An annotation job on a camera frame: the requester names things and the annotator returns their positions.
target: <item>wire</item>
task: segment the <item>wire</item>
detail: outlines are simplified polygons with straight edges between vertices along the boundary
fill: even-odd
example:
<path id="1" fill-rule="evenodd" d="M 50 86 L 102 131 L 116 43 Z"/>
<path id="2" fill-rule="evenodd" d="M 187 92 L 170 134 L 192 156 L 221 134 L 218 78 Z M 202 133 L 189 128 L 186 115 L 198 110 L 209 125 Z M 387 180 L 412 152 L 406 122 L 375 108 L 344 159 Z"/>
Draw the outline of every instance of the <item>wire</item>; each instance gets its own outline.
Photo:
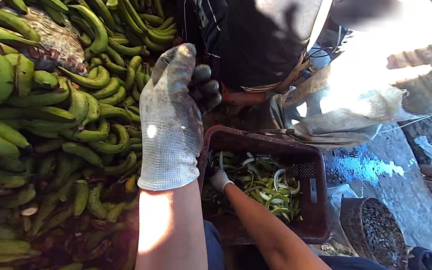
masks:
<path id="1" fill-rule="evenodd" d="M 330 49 L 330 48 L 333 48 L 333 46 L 331 46 L 331 47 L 322 47 L 322 48 L 312 48 L 312 49 L 318 49 L 318 50 L 316 50 L 315 52 L 311 53 L 309 55 L 309 57 L 318 57 L 318 56 L 313 56 L 313 55 L 315 55 L 316 53 L 318 53 L 318 52 L 320 52 L 320 51 L 322 51 L 324 49 Z"/>
<path id="2" fill-rule="evenodd" d="M 381 131 L 381 132 L 376 133 L 376 135 L 381 134 L 381 133 L 385 133 L 385 132 L 388 132 L 388 131 L 393 131 L 393 130 L 400 129 L 400 128 L 405 127 L 405 126 L 407 126 L 407 125 L 411 125 L 412 123 L 416 123 L 416 122 L 421 121 L 421 120 L 424 120 L 424 119 L 426 119 L 426 118 L 430 118 L 431 116 L 432 116 L 432 115 L 427 115 L 427 116 L 425 116 L 425 117 L 422 117 L 422 118 L 416 119 L 416 120 L 411 121 L 411 122 L 409 122 L 409 123 L 406 123 L 406 124 L 404 124 L 404 125 L 402 125 L 402 126 L 398 126 L 398 127 L 395 127 L 395 128 L 389 129 L 389 130 L 383 130 L 383 131 Z"/>
<path id="3" fill-rule="evenodd" d="M 312 49 L 319 49 L 319 50 L 317 50 L 317 51 L 311 53 L 311 54 L 309 55 L 309 57 L 312 57 L 312 58 L 327 57 L 327 56 L 333 54 L 334 52 L 336 52 L 336 50 L 338 49 L 338 46 L 339 46 L 339 42 L 341 41 L 341 33 L 342 33 L 342 27 L 339 26 L 339 28 L 338 28 L 338 32 L 337 32 L 337 41 L 336 41 L 336 46 L 322 47 L 322 48 L 313 47 Z M 332 48 L 333 50 L 332 50 L 330 53 L 326 54 L 326 55 L 313 56 L 313 55 L 315 55 L 317 52 L 320 52 L 320 51 L 322 51 L 322 50 L 324 50 L 324 49 L 331 49 L 331 48 Z"/>

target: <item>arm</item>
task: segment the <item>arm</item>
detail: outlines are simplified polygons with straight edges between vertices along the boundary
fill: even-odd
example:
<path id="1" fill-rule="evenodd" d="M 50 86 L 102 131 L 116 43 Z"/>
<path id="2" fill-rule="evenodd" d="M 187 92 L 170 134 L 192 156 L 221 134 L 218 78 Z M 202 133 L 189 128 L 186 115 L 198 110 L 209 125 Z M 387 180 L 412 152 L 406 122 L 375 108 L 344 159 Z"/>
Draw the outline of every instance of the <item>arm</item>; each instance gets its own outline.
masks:
<path id="1" fill-rule="evenodd" d="M 203 145 L 200 109 L 212 109 L 221 95 L 217 83 L 206 83 L 209 66 L 195 68 L 195 55 L 187 43 L 163 53 L 141 93 L 137 269 L 208 269 L 196 157 Z M 191 79 L 192 88 L 201 87 L 192 96 Z"/>
<path id="2" fill-rule="evenodd" d="M 139 198 L 136 269 L 207 269 L 198 182 Z"/>
<path id="3" fill-rule="evenodd" d="M 225 172 L 217 171 L 210 180 L 214 188 L 224 191 L 271 270 L 331 270 L 279 218 L 233 184 Z"/>

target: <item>plantain bunch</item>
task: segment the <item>plantain bunch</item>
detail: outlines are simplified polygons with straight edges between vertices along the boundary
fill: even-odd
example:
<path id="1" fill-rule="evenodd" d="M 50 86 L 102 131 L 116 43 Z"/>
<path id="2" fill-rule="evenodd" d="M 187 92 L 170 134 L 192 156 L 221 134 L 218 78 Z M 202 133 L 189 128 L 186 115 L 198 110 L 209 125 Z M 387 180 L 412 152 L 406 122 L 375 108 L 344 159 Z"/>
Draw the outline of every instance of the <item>plantain bunch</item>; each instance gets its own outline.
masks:
<path id="1" fill-rule="evenodd" d="M 9 2 L 21 13 L 27 9 L 22 0 Z M 138 102 L 152 72 L 142 57 L 147 48 L 171 45 L 174 24 L 172 18 L 160 17 L 159 26 L 141 19 L 146 29 L 137 33 L 126 23 L 138 15 L 132 3 L 77 2 L 36 4 L 81 29 L 88 77 L 62 67 L 35 70 L 19 49 L 38 46 L 39 34 L 0 9 L 0 267 L 135 267 Z M 125 22 L 111 23 L 121 14 L 129 15 Z M 158 32 L 164 42 L 150 34 Z M 129 41 L 137 38 L 139 45 Z"/>

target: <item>person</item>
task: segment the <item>person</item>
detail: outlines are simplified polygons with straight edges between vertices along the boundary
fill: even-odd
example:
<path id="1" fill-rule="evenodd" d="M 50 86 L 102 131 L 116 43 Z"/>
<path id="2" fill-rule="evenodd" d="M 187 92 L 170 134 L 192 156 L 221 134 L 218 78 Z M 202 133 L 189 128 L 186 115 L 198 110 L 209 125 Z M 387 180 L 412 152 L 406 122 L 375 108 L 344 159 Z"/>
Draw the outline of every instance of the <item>person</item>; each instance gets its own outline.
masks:
<path id="1" fill-rule="evenodd" d="M 297 78 L 291 71 L 303 61 L 322 2 L 179 0 L 177 27 L 206 53 L 224 87 L 265 92 Z"/>
<path id="2" fill-rule="evenodd" d="M 142 165 L 135 269 L 224 269 L 218 235 L 214 226 L 203 221 L 195 181 L 199 175 L 196 158 L 203 145 L 200 108 L 210 110 L 218 95 L 212 91 L 195 95 L 188 89 L 189 84 L 211 83 L 207 82 L 207 72 L 202 78 L 193 76 L 195 55 L 195 46 L 188 43 L 165 52 L 141 93 Z M 216 172 L 211 184 L 228 197 L 272 270 L 386 269 L 364 258 L 321 259 L 223 171 Z"/>

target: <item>concrete floor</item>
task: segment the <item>concrete floor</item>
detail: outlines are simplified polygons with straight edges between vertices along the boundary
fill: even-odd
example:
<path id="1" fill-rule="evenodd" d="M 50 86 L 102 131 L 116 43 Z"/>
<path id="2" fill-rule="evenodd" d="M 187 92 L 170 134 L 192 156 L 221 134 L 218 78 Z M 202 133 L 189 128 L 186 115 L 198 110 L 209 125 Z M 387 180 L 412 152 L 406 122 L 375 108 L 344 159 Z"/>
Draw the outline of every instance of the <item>concrete floor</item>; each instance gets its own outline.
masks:
<path id="1" fill-rule="evenodd" d="M 432 250 L 432 194 L 400 129 L 363 146 L 328 151 L 325 157 L 328 185 L 349 183 L 359 196 L 380 199 L 393 212 L 407 245 Z"/>

